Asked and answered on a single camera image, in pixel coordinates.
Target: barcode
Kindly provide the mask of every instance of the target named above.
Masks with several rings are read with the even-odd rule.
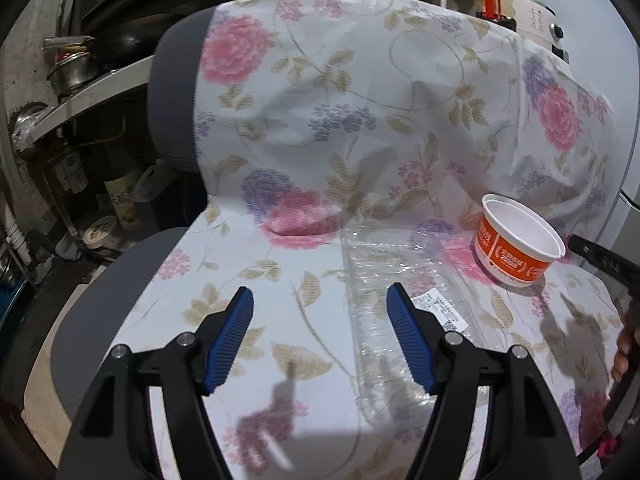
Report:
[[[449,320],[442,326],[445,332],[456,332],[456,326]]]

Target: white sticker label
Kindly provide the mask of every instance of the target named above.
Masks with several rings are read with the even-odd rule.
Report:
[[[415,307],[419,310],[431,312],[445,332],[462,332],[469,326],[435,287],[421,296],[413,298],[411,301],[414,302]]]

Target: floral fabric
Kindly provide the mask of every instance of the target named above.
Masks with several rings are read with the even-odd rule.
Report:
[[[209,206],[114,342],[163,346],[251,288],[249,332],[204,400],[235,478],[401,480],[415,455],[429,412],[408,403],[380,426],[354,400],[347,225],[438,238],[475,295],[485,344],[526,346],[576,450],[597,436],[620,329],[604,286],[557,262],[535,286],[506,289],[471,245],[486,192],[563,235],[593,237],[604,222],[620,177],[612,114],[568,65],[415,0],[239,0],[212,18],[194,126]],[[164,475],[177,479],[160,397],[154,431]],[[482,431],[478,422],[462,478]]]

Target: rice cooker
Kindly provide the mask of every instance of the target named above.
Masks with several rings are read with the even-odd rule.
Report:
[[[516,20],[517,32],[523,38],[545,47],[569,63],[569,55],[561,46],[564,30],[556,14],[540,0],[502,0],[502,13]]]

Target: hand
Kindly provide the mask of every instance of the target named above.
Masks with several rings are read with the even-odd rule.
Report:
[[[622,321],[626,325],[626,316],[623,317]],[[611,377],[617,383],[620,382],[620,379],[622,379],[622,376],[629,368],[629,361],[626,360],[626,356],[631,352],[634,339],[636,340],[636,344],[640,344],[640,330],[636,330],[636,332],[632,334],[626,326],[618,336],[618,351],[613,358],[613,368],[611,369]]]

